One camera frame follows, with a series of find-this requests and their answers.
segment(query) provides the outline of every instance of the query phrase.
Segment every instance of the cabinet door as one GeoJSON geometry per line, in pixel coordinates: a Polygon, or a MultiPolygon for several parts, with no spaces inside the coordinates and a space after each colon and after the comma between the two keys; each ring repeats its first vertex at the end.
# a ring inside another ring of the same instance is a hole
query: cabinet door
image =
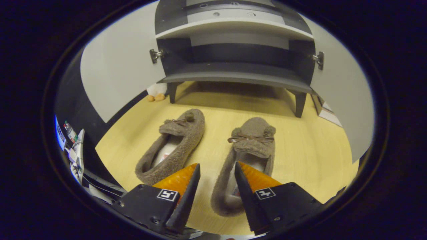
{"type": "Polygon", "coordinates": [[[158,1],[135,10],[89,42],[80,73],[95,110],[108,122],[129,101],[165,77],[162,62],[153,64],[149,50],[158,51],[155,13],[158,1]]]}
{"type": "Polygon", "coordinates": [[[365,74],[352,54],[328,31],[302,16],[314,37],[316,53],[324,53],[323,70],[314,68],[311,88],[332,108],[351,147],[353,162],[371,144],[374,104],[365,74]]]}

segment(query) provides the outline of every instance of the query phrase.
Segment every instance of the cabinet leg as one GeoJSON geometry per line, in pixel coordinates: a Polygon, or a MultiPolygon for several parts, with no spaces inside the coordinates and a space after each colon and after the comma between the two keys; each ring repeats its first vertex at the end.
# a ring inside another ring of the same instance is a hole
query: cabinet leg
{"type": "Polygon", "coordinates": [[[175,82],[171,82],[167,84],[170,103],[175,103],[176,88],[178,87],[178,85],[179,83],[175,83],[175,82]]]}
{"type": "Polygon", "coordinates": [[[307,98],[307,93],[295,93],[295,117],[301,117],[302,111],[304,110],[305,99],[307,98]]]}

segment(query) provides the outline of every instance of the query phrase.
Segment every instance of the bottle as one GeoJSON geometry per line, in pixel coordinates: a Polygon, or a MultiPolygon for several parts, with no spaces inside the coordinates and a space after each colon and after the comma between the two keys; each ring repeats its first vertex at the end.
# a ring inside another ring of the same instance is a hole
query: bottle
{"type": "Polygon", "coordinates": [[[76,143],[79,137],[77,136],[76,132],[73,130],[71,125],[67,123],[67,121],[65,121],[64,123],[64,128],[65,128],[65,131],[67,132],[68,138],[73,142],[73,144],[76,143]]]}

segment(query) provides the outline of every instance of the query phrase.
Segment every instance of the slipper insole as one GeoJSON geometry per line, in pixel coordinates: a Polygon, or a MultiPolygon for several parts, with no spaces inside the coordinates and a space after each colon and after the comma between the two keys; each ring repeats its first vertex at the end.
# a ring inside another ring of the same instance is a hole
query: slipper insole
{"type": "Polygon", "coordinates": [[[175,150],[176,147],[181,143],[183,136],[174,136],[170,135],[166,144],[157,152],[157,156],[154,161],[151,163],[151,168],[154,168],[159,163],[161,163],[169,154],[175,150]]]}
{"type": "MultiPolygon", "coordinates": [[[[260,172],[264,172],[267,165],[266,158],[260,158],[247,152],[237,152],[236,160],[248,164],[260,172]]],[[[233,165],[230,171],[230,178],[228,179],[228,184],[225,189],[225,202],[230,207],[238,207],[242,202],[239,188],[237,187],[236,177],[234,176],[234,168],[235,165],[233,165]]]]}

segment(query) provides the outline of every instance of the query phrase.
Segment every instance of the cabinet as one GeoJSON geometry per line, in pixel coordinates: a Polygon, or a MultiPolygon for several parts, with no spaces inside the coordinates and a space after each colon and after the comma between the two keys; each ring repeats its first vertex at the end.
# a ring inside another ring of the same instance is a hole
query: cabinet
{"type": "Polygon", "coordinates": [[[354,161],[372,139],[372,97],[356,60],[319,25],[274,1],[151,3],[87,45],[81,76],[105,122],[156,82],[168,83],[171,103],[181,82],[245,82],[288,89],[296,117],[306,94],[320,94],[340,119],[354,161]]]}

